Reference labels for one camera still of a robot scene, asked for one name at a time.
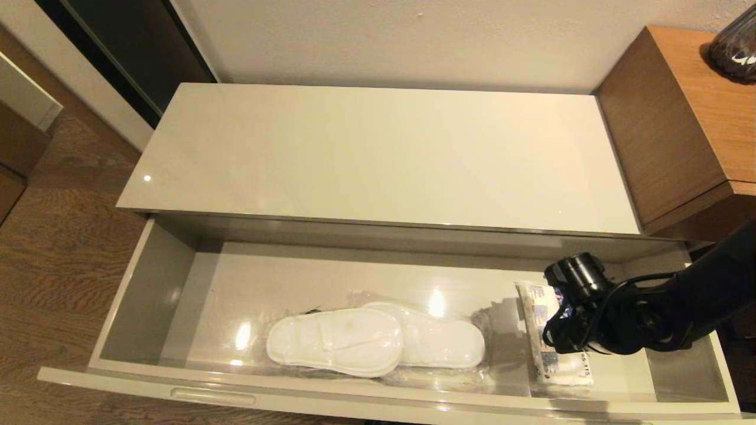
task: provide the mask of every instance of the wooden cabinet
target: wooden cabinet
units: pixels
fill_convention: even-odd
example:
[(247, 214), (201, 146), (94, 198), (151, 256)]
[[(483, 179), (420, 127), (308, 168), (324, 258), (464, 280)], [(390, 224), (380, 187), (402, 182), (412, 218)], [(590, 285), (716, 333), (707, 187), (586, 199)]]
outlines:
[(647, 234), (719, 240), (756, 217), (756, 85), (707, 65), (713, 38), (649, 26), (598, 88)]

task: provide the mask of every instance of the white drawer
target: white drawer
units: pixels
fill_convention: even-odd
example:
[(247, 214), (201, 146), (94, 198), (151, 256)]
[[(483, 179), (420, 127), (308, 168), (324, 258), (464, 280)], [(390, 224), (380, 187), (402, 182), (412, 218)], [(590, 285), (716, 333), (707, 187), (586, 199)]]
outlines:
[[(685, 351), (593, 355), (590, 388), (535, 383), (515, 281), (542, 281), (546, 265), (585, 250), (618, 280), (688, 261), (679, 243), (643, 237), (157, 216), (145, 226), (88, 368), (43, 368), (39, 379), (423, 423), (742, 420), (715, 334)], [(367, 380), (267, 358), (273, 318), (343, 308), (357, 290), (426, 306), (440, 297), (443, 309), (483, 315), (493, 329), (488, 367)]]

